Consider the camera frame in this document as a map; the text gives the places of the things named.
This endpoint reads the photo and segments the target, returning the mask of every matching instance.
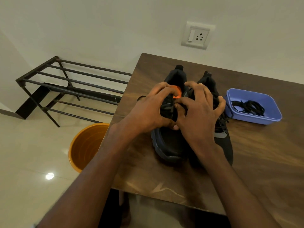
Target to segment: plastic bucket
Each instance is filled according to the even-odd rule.
[[[77,172],[81,172],[97,153],[109,128],[109,123],[96,123],[81,130],[72,140],[69,161]]]
[[[242,120],[246,122],[253,122],[258,124],[269,125],[273,122],[278,122],[282,119],[282,114],[274,101],[274,99],[267,95],[257,92],[240,90],[240,89],[229,89],[227,90],[227,95],[225,97],[226,102],[228,103],[230,109],[233,112],[233,119]],[[232,101],[243,101],[248,100],[256,101],[265,109],[265,116],[258,116],[253,114],[242,113],[235,110],[232,106]],[[231,117],[231,111],[226,106],[226,114]]]

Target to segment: floor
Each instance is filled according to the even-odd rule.
[[[46,105],[58,93],[50,92]],[[63,101],[115,112],[116,106],[66,95]],[[57,103],[53,109],[110,122],[112,116]],[[0,114],[0,227],[31,227],[39,222],[78,176],[70,166],[68,149],[73,137],[91,122],[50,112],[61,126],[36,108],[21,120]],[[184,207],[138,195],[130,195],[129,227],[182,227]]]

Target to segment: person's left hand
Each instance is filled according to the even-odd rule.
[[[121,122],[127,123],[136,134],[150,132],[162,126],[178,130],[176,122],[164,118],[160,114],[161,104],[169,94],[177,96],[178,92],[176,89],[170,88],[170,85],[166,82],[156,84],[146,97],[141,98],[136,103],[131,112]]]

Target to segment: wooden tabletop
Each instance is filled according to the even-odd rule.
[[[111,124],[122,120],[137,98],[164,81],[177,64],[184,66],[188,80],[211,71],[221,95],[237,88],[274,98],[283,115],[280,122],[265,126],[231,119],[227,124],[233,168],[281,225],[304,227],[304,85],[143,53]],[[189,161],[179,167],[161,163],[150,133],[132,143],[113,188],[225,214],[207,173],[192,169]]]

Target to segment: hand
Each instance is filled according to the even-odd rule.
[[[173,120],[164,118],[160,114],[161,104],[169,94],[177,96],[178,92],[176,89],[170,88],[170,85],[166,82],[156,84],[146,97],[136,103],[131,112],[121,122],[128,123],[134,129],[136,135],[150,132],[162,126],[178,130],[178,126]]]
[[[195,100],[183,97],[175,101],[178,113],[176,124],[196,155],[201,157],[205,154],[202,152],[217,148],[214,141],[215,122],[223,113],[226,101],[219,96],[219,105],[214,110],[213,96],[206,86],[194,81],[185,82],[185,85],[193,89]],[[188,108],[187,115],[180,103]]]

